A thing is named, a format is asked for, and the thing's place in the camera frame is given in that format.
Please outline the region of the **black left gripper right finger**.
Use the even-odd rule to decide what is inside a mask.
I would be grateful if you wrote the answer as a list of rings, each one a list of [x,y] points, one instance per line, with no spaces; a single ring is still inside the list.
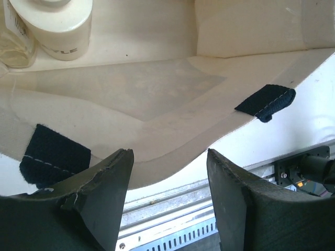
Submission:
[[[213,149],[207,174],[221,250],[334,250],[334,197],[283,188]]]

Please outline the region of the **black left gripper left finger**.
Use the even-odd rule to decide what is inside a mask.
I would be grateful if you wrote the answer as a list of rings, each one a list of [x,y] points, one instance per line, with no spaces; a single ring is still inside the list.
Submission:
[[[115,250],[133,163],[120,149],[51,187],[1,197],[1,250]]]

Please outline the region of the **cream canvas tote bag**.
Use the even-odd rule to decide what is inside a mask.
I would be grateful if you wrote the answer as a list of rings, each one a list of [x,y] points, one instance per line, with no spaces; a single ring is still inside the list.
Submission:
[[[334,139],[334,1],[93,1],[90,46],[1,75],[1,153],[42,124],[91,150],[132,149],[131,188],[202,177]]]

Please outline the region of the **cream cylindrical bottle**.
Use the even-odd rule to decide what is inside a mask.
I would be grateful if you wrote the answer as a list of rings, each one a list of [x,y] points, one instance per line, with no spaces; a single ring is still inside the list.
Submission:
[[[92,0],[10,3],[51,57],[72,61],[87,52],[92,27]]]

